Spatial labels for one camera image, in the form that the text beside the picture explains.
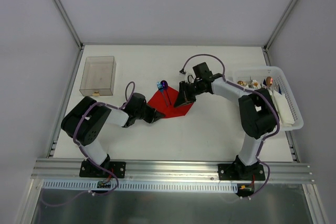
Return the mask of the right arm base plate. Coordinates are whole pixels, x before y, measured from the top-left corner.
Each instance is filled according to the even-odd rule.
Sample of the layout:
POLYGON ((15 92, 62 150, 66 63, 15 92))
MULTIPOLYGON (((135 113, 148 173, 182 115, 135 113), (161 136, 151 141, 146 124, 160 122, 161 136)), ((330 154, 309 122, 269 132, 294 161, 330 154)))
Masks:
POLYGON ((218 164, 219 180, 255 180, 265 181, 266 176, 262 164, 256 163, 245 166, 238 163, 218 164))

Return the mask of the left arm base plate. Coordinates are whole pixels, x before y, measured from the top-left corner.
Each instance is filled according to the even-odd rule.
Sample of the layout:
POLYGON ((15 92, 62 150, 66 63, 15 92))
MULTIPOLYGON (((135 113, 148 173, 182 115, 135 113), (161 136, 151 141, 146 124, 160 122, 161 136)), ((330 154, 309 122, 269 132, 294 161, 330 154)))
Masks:
MULTIPOLYGON (((109 170, 114 173, 114 175, 117 178, 124 178, 125 177, 125 171, 126 171, 126 162, 107 162, 104 169, 109 170)), ((82 161, 80 171, 79 171, 79 177, 82 178, 107 178, 110 174, 106 171, 102 170, 101 168, 98 168, 94 166, 89 161, 82 161)))

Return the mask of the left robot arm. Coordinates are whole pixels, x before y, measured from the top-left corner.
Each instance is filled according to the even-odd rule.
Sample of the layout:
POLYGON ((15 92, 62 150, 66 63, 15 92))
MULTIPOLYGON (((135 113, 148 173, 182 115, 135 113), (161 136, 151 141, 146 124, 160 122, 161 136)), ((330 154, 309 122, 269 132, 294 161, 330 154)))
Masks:
POLYGON ((146 102, 144 95, 133 93, 117 108, 84 97, 62 120, 61 129, 72 138, 85 158, 92 164, 91 170, 99 177, 108 174, 110 157, 103 150, 97 137, 106 123, 128 128, 137 120, 152 124, 163 119, 165 114, 146 102))

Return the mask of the red paper napkin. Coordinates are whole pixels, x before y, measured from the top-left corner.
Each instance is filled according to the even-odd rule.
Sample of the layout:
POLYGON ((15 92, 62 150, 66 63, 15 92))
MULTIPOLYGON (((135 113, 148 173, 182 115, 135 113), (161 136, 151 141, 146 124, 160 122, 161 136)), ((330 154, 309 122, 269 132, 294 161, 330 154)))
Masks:
POLYGON ((189 104, 189 105, 185 105, 179 108, 175 108, 174 107, 174 103, 175 100, 177 98, 178 95, 178 91, 169 87, 168 89, 169 92, 169 97, 171 99, 171 105, 169 104, 168 98, 166 96, 166 92, 164 92, 165 98, 167 100, 168 103, 168 107, 165 105, 165 102, 163 100, 163 97, 160 93, 160 91, 157 91, 152 98, 148 101, 148 105, 150 105, 151 107, 157 109, 158 111, 164 113, 166 115, 165 119, 169 119, 169 118, 175 118, 175 117, 179 117, 179 116, 185 116, 188 111, 190 110, 190 108, 193 106, 193 104, 189 104))

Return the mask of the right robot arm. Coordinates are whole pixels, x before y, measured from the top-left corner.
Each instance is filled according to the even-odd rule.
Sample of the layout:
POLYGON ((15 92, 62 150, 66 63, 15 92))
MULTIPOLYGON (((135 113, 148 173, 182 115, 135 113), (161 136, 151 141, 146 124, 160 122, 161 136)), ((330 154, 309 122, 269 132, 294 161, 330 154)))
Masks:
POLYGON ((193 71, 193 81, 179 82, 174 107, 194 103, 196 97, 203 93, 217 95, 236 104, 245 138, 234 161, 235 174, 240 179, 248 179, 259 164, 258 157, 264 141, 277 134, 280 128, 279 115, 269 91, 265 88, 246 88, 226 80, 223 73, 213 74, 205 62, 193 67, 193 71))

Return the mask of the iridescent purple spoon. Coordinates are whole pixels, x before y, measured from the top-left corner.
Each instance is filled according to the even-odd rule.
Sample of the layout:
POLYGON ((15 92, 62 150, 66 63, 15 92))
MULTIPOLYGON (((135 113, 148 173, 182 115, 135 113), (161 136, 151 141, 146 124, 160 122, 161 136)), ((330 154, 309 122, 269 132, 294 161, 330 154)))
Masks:
POLYGON ((169 92, 168 92, 169 85, 168 85, 167 81, 166 80, 162 80, 161 81, 161 85, 163 87, 163 90, 166 92, 166 96, 168 98, 169 104, 171 105, 172 103, 171 103, 171 99, 169 97, 169 92))

